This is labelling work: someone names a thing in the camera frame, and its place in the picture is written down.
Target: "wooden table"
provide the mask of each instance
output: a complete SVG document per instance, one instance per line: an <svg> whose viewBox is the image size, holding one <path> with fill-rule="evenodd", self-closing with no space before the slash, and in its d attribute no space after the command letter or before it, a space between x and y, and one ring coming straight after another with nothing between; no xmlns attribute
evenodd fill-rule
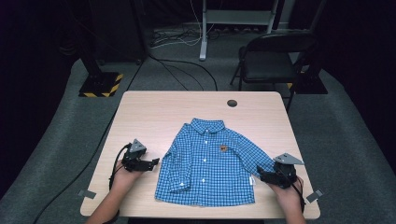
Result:
<svg viewBox="0 0 396 224"><path fill-rule="evenodd" d="M237 106L227 105L235 100ZM108 178L120 149L138 139L148 149L144 160L162 158L184 123L193 118L222 119L226 127L241 133L271 158L288 152L302 159L285 106L277 92L262 91L127 91L109 131L89 190L80 212L90 216L108 193ZM200 207L165 203L154 199L161 161L152 172L134 184L121 208L122 217L169 218L282 218L276 196L259 178L254 186L253 204L229 207ZM304 166L296 165L304 180L304 196L312 193ZM305 218L318 218L318 204L305 207Z"/></svg>

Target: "human hand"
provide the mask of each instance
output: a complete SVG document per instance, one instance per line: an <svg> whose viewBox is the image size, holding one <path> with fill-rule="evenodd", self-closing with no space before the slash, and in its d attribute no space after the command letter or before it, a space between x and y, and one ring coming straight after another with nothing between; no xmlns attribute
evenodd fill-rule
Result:
<svg viewBox="0 0 396 224"><path fill-rule="evenodd" d="M297 181L293 185L303 192L304 181L297 176ZM301 211L300 195L293 187L282 189L277 185L268 184L268 186L276 194L277 202L285 213L288 223L305 223L304 216Z"/></svg>
<svg viewBox="0 0 396 224"><path fill-rule="evenodd" d="M117 161L116 173L111 190L128 192L136 179L139 178L139 176L141 176L143 173L144 172L141 171L129 172L123 168L121 161Z"/></svg>

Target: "gray carpet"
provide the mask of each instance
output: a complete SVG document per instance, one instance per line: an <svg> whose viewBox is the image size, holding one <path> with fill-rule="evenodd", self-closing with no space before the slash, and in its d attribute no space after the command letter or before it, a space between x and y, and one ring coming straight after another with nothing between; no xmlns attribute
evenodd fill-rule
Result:
<svg viewBox="0 0 396 224"><path fill-rule="evenodd" d="M168 45L152 49L151 54L160 59L198 63L210 71L219 91L236 91L236 83L230 86L229 81L237 65L237 50L253 36L228 35L210 40L206 62L198 61L199 44ZM196 80L169 67L174 72L172 77L150 58L139 71L134 63L108 63L101 67L103 71L124 74L115 96L80 98L78 90L87 73L82 62L77 61L51 125L0 202L0 223L33 223L40 210L94 155L85 172L38 220L38 223L84 222L86 218L79 212L82 198L77 193L90 183L104 143L101 139L131 81L130 91L185 91L185 88L200 91L198 83L204 91L215 90L213 80L203 69L184 63L168 64L183 69ZM320 73L320 78L329 94L297 94L289 112L312 185L326 193L318 201L320 218L309 222L396 223L394 173L343 87L325 71ZM265 85L244 85L243 88L244 91L267 89ZM265 220L265 223L284 222ZM126 218L120 218L117 223L126 223Z"/></svg>

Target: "shirt collar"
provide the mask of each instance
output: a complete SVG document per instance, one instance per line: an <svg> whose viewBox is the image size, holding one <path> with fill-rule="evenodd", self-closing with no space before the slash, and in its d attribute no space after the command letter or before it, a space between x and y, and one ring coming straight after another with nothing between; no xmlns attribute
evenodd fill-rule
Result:
<svg viewBox="0 0 396 224"><path fill-rule="evenodd" d="M225 128L222 120L193 119L191 126L200 134L204 133L206 130L211 133L216 133Z"/></svg>

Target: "shirt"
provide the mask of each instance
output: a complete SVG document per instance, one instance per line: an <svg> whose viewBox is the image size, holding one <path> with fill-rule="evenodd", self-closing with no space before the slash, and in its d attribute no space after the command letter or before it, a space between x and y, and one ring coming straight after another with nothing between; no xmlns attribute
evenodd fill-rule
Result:
<svg viewBox="0 0 396 224"><path fill-rule="evenodd" d="M155 198L168 203L232 206L254 203L250 175L274 161L222 120L184 124L163 157Z"/></svg>

